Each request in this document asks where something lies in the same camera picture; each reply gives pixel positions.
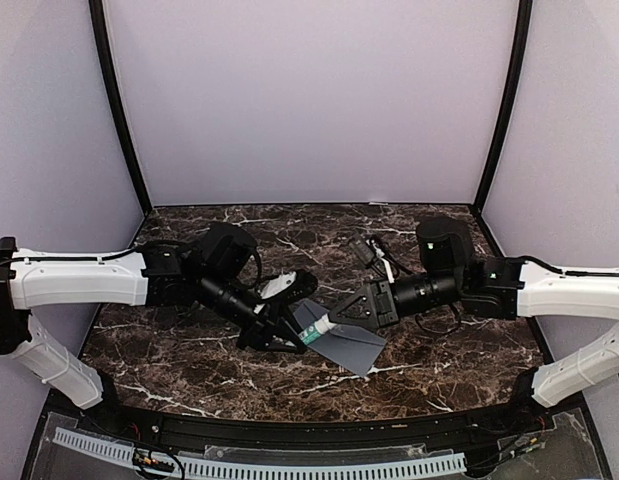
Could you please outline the green white glue stick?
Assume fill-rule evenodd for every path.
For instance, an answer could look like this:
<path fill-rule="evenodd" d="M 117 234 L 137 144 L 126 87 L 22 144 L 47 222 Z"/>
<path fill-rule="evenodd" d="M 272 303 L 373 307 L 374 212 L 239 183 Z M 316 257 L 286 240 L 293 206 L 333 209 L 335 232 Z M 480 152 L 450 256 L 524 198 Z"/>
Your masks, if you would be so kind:
<path fill-rule="evenodd" d="M 300 334 L 299 339 L 304 345 L 310 345 L 317 339 L 330 332 L 336 327 L 336 324 L 329 320 L 327 314 L 314 321 L 306 327 Z"/>

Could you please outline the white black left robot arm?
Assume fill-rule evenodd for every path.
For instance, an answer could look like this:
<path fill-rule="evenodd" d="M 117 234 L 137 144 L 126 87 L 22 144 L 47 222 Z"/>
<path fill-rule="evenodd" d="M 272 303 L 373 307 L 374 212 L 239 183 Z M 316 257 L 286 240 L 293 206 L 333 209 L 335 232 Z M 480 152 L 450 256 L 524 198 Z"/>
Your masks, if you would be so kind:
<path fill-rule="evenodd" d="M 42 383 L 90 410 L 109 436 L 130 427 L 112 382 L 78 360 L 35 318 L 35 307 L 121 304 L 189 307 L 199 304 L 240 329 L 241 349 L 302 354 L 306 347 L 291 305 L 307 298 L 317 280 L 306 270 L 255 279 L 239 276 L 260 263 L 258 244 L 244 229 L 214 222 L 191 241 L 154 240 L 112 253 L 48 253 L 0 239 L 0 356 L 28 368 Z"/>

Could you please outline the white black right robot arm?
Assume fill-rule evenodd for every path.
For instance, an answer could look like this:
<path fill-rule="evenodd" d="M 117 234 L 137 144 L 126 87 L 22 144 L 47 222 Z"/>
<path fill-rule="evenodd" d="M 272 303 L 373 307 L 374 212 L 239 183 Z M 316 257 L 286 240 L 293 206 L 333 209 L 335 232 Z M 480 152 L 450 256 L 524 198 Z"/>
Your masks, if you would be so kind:
<path fill-rule="evenodd" d="M 534 422 L 538 408 L 619 378 L 619 267 L 557 267 L 532 256 L 479 260 L 467 225 L 445 216 L 421 222 L 416 238 L 422 273 L 366 282 L 329 311 L 329 320 L 374 332 L 460 303 L 466 313 L 488 319 L 570 316 L 613 321 L 608 332 L 588 345 L 517 377 L 511 403 L 499 413 L 500 426 L 510 434 Z"/>

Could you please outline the blue-grey envelope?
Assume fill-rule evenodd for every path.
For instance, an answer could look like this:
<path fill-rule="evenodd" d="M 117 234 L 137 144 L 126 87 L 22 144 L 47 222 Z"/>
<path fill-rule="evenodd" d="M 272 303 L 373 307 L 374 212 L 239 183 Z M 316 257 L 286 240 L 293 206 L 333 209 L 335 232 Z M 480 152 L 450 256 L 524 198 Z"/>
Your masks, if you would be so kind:
<path fill-rule="evenodd" d="M 328 310 L 312 300 L 303 301 L 294 312 L 302 331 Z M 386 340 L 361 327 L 336 327 L 310 345 L 309 349 L 359 377 L 365 377 L 386 345 Z"/>

